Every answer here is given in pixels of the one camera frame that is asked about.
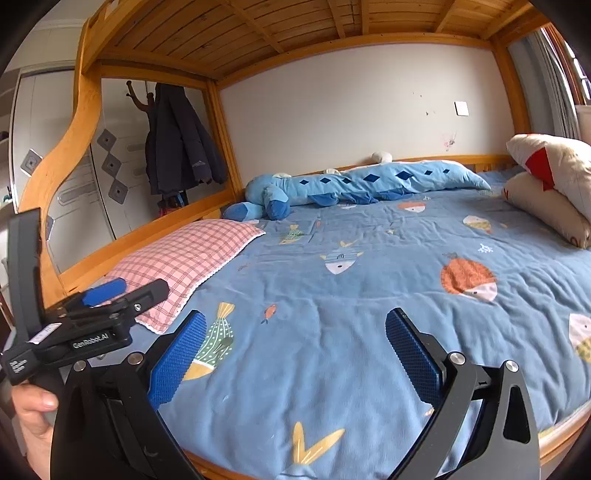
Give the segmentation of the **person's left hand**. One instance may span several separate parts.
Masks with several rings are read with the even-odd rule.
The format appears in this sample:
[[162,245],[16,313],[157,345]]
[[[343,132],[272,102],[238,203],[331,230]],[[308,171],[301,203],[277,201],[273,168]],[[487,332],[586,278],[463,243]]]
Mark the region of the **person's left hand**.
[[40,479],[48,480],[53,426],[44,414],[58,408],[58,398],[30,383],[14,386],[11,395],[27,449],[27,461]]

